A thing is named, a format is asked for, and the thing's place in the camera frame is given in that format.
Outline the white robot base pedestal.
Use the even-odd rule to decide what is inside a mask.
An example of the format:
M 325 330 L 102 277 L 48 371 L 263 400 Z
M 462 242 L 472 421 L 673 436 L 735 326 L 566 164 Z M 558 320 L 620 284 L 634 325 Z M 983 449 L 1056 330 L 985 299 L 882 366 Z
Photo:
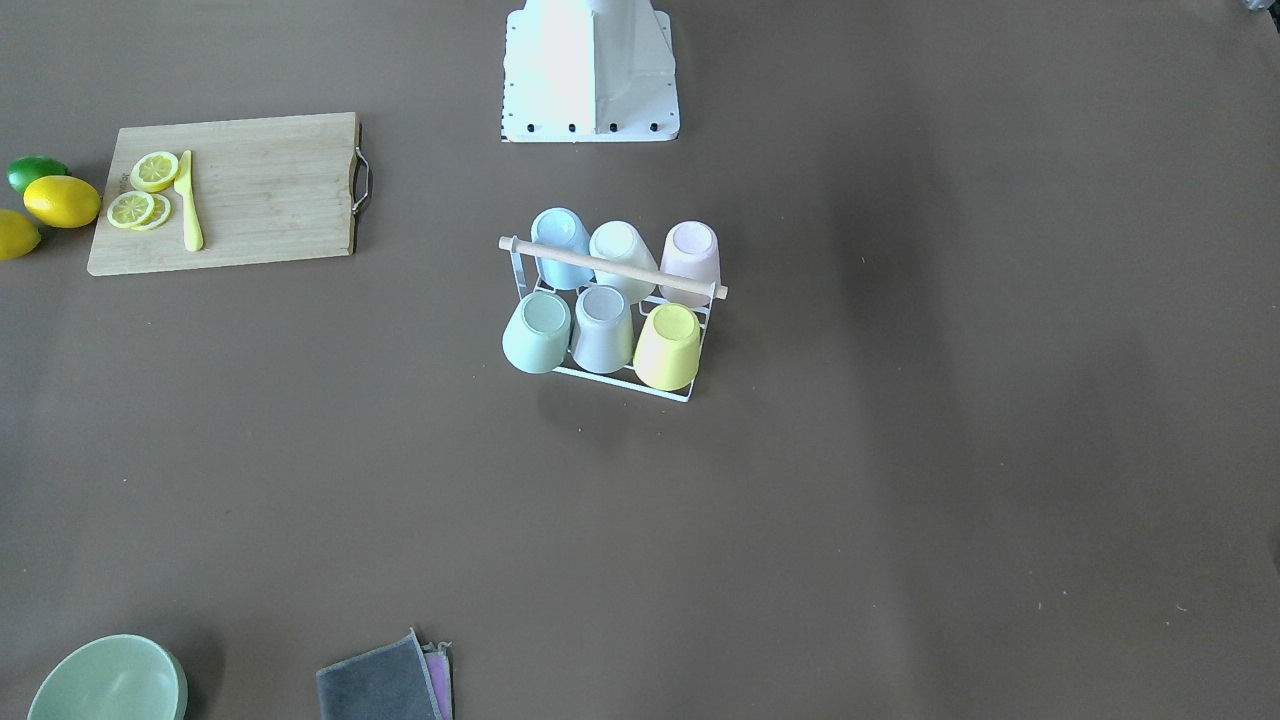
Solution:
M 500 140 L 678 137 L 672 22 L 649 1 L 526 1 L 506 18 Z

